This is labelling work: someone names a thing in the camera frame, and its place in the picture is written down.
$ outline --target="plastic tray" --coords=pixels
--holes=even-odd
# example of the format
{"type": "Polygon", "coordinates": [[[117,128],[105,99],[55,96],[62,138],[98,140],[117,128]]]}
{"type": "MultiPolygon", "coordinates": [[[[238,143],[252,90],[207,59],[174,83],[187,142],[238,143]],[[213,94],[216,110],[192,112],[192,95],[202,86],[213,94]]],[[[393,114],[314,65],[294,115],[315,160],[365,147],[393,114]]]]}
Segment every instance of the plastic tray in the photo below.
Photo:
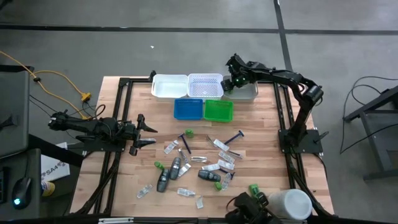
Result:
{"type": "Polygon", "coordinates": [[[188,77],[186,75],[157,74],[152,82],[152,95],[158,101],[171,101],[187,95],[188,77]]]}
{"type": "Polygon", "coordinates": [[[179,120],[200,120],[203,117],[202,99],[175,99],[174,118],[179,120]]]}
{"type": "Polygon", "coordinates": [[[208,121],[230,122],[233,120],[234,103],[231,101],[206,100],[205,119],[208,121]]]}
{"type": "MultiPolygon", "coordinates": [[[[223,80],[230,79],[230,75],[224,76],[223,80]]],[[[235,87],[231,91],[225,91],[223,95],[224,100],[232,102],[253,102],[256,96],[259,94],[257,82],[253,84],[247,84],[241,88],[235,87]]]]}
{"type": "Polygon", "coordinates": [[[223,76],[215,73],[193,73],[188,76],[188,96],[205,100],[220,100],[224,94],[223,76]]]}

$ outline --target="green basket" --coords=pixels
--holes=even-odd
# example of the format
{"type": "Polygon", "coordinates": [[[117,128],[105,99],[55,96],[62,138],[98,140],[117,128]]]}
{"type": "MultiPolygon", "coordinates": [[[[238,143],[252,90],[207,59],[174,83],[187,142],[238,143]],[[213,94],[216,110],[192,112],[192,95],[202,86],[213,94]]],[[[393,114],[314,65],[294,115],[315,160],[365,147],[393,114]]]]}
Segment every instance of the green basket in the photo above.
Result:
{"type": "Polygon", "coordinates": [[[234,115],[234,103],[231,101],[206,100],[205,119],[208,121],[231,122],[234,115]]]}

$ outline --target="gray floor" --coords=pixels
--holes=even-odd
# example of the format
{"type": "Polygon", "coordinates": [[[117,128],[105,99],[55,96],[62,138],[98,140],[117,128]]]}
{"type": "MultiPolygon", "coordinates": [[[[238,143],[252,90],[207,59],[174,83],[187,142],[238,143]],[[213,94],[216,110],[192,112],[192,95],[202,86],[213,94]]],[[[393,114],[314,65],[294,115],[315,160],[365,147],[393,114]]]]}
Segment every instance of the gray floor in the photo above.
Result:
{"type": "MultiPolygon", "coordinates": [[[[280,0],[287,29],[394,30],[398,27],[395,0],[280,0]]],[[[271,0],[15,0],[0,12],[0,22],[71,26],[277,28],[271,0]]],[[[322,141],[335,213],[341,217],[396,222],[398,179],[365,183],[364,174],[377,171],[369,144],[363,141],[339,155],[341,117],[346,94],[365,75],[397,78],[398,36],[288,35],[293,68],[323,85],[323,103],[313,110],[316,126],[330,134],[322,141]]],[[[245,60],[284,67],[278,34],[48,32],[0,31],[0,49],[36,70],[67,74],[94,105],[102,77],[158,73],[227,73],[233,53],[245,60]]],[[[0,64],[13,64],[1,57],[0,64]]],[[[80,96],[61,77],[41,76],[43,83],[78,107],[80,96]]],[[[398,82],[364,80],[383,91],[398,82]]],[[[56,110],[68,105],[46,95],[31,82],[31,94],[56,110]]],[[[356,91],[367,102],[376,92],[356,91]]],[[[359,104],[351,98],[347,112],[359,104]]],[[[53,143],[76,142],[64,132],[51,131],[48,117],[30,107],[30,132],[53,143]]],[[[345,146],[365,135],[359,121],[346,125],[345,146]]],[[[67,193],[73,188],[64,187],[67,193]]],[[[63,212],[68,196],[54,210],[63,212]]]]}

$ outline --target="yellow cable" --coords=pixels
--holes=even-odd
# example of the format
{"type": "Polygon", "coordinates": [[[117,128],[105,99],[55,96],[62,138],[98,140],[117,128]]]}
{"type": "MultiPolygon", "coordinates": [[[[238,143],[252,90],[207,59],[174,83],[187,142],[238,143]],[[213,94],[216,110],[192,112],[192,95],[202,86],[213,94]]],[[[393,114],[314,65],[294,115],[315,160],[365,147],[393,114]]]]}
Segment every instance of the yellow cable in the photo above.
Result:
{"type": "Polygon", "coordinates": [[[34,72],[33,74],[36,75],[36,74],[39,74],[39,73],[54,73],[54,74],[57,74],[57,75],[62,76],[63,78],[65,78],[66,80],[68,80],[68,82],[75,88],[75,90],[76,90],[77,92],[79,92],[81,95],[83,95],[83,92],[80,91],[80,90],[77,88],[77,86],[76,86],[66,75],[64,75],[64,74],[62,74],[62,73],[60,73],[60,72],[51,71],[51,70],[41,70],[41,71],[34,72]]]}
{"type": "MultiPolygon", "coordinates": [[[[20,63],[18,60],[14,59],[13,57],[11,57],[10,55],[4,53],[4,52],[1,51],[1,50],[0,50],[0,54],[3,54],[4,56],[8,57],[9,59],[15,61],[15,62],[18,63],[20,66],[22,66],[25,70],[27,70],[27,71],[30,73],[30,75],[32,75],[34,78],[37,78],[36,75],[35,75],[33,72],[31,72],[27,67],[25,67],[25,65],[23,65],[22,63],[20,63]]],[[[56,98],[58,98],[58,99],[60,99],[60,100],[62,100],[62,101],[64,101],[64,102],[68,103],[73,109],[75,109],[75,110],[80,114],[80,116],[81,116],[82,119],[89,119],[89,118],[87,118],[86,116],[84,116],[84,115],[80,112],[80,110],[79,110],[78,108],[76,108],[76,106],[74,106],[71,102],[69,102],[68,100],[62,98],[61,96],[55,95],[54,93],[51,93],[51,92],[49,92],[48,90],[46,90],[46,89],[44,88],[43,84],[41,84],[40,81],[38,81],[37,83],[42,87],[42,89],[44,90],[44,92],[46,92],[47,94],[52,95],[52,96],[54,96],[54,97],[56,97],[56,98]]]]}

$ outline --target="wooden table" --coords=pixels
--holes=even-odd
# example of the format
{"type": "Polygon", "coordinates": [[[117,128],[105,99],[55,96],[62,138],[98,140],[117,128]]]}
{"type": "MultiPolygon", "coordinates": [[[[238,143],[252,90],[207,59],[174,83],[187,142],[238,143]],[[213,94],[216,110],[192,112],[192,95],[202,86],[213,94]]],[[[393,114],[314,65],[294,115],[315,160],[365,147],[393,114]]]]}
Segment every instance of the wooden table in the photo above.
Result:
{"type": "MultiPolygon", "coordinates": [[[[97,104],[106,105],[102,117],[112,116],[119,78],[104,77],[103,79],[97,104]]],[[[173,117],[174,104],[157,102],[151,95],[150,89],[151,84],[148,83],[134,84],[128,119],[135,122],[137,115],[142,113],[147,125],[159,132],[142,131],[142,137],[156,138],[157,143],[142,148],[136,157],[130,156],[127,151],[122,153],[112,216],[224,217],[227,202],[242,192],[248,192],[250,184],[258,184],[266,195],[289,188],[285,158],[279,150],[277,137],[279,119],[272,85],[259,85],[259,94],[253,103],[235,103],[234,118],[230,123],[206,120],[177,121],[173,117]],[[165,154],[164,149],[187,128],[193,129],[195,133],[194,138],[187,139],[192,155],[188,154],[182,141],[170,154],[165,154]],[[156,191],[156,183],[161,171],[154,166],[155,161],[160,161],[165,167],[170,167],[174,157],[179,156],[176,149],[182,147],[188,156],[206,156],[211,163],[217,163],[220,159],[219,150],[211,146],[206,140],[206,135],[224,142],[234,136],[239,129],[245,136],[231,142],[229,146],[232,150],[244,155],[244,159],[236,159],[234,170],[236,175],[227,190],[217,192],[213,182],[198,178],[198,171],[203,163],[190,162],[192,168],[181,178],[169,180],[166,192],[156,191]],[[137,199],[137,192],[147,184],[152,184],[154,188],[145,197],[137,199]],[[180,187],[195,191],[197,196],[188,198],[177,195],[177,189],[180,187]],[[195,203],[199,195],[203,196],[202,209],[197,209],[195,203]]],[[[121,100],[121,108],[124,107],[124,97],[121,100]]],[[[294,113],[297,114],[299,106],[293,97],[292,107],[294,113]]],[[[312,118],[307,121],[307,126],[312,128],[312,118]]],[[[103,157],[103,152],[94,152],[83,161],[71,212],[81,208],[97,187],[103,157]]],[[[324,208],[333,213],[321,162],[311,154],[303,154],[302,158],[309,189],[314,192],[324,208]]],[[[224,177],[224,173],[216,172],[222,178],[224,177]]],[[[102,208],[105,207],[108,188],[104,192],[102,208]]]]}

